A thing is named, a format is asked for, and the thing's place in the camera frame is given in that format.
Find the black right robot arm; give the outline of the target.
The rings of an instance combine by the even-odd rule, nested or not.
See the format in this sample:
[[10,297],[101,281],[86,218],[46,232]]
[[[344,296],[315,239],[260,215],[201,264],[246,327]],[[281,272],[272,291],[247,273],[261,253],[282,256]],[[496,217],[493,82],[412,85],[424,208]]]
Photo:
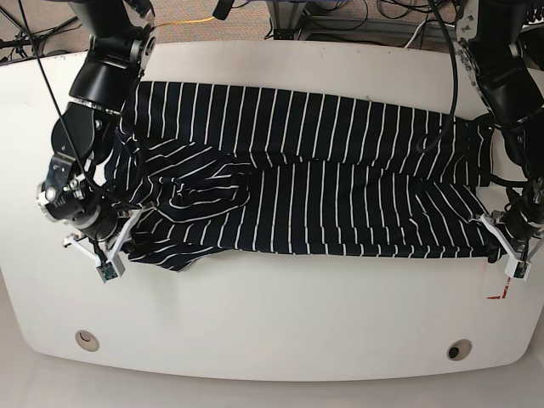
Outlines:
[[92,241],[104,241],[120,226],[127,190],[99,185],[96,167],[114,147],[119,117],[139,84],[156,42],[149,1],[70,1],[90,34],[82,68],[69,95],[72,101],[51,134],[53,156],[37,201],[54,222],[66,221]]

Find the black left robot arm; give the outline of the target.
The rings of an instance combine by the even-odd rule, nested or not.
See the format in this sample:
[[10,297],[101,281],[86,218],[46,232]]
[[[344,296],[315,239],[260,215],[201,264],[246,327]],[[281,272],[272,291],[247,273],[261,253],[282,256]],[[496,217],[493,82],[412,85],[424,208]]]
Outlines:
[[543,227],[543,95],[524,61],[519,35],[533,1],[462,1],[456,41],[467,73],[504,139],[508,158],[526,177],[521,192],[508,188],[510,207],[500,225],[526,242]]

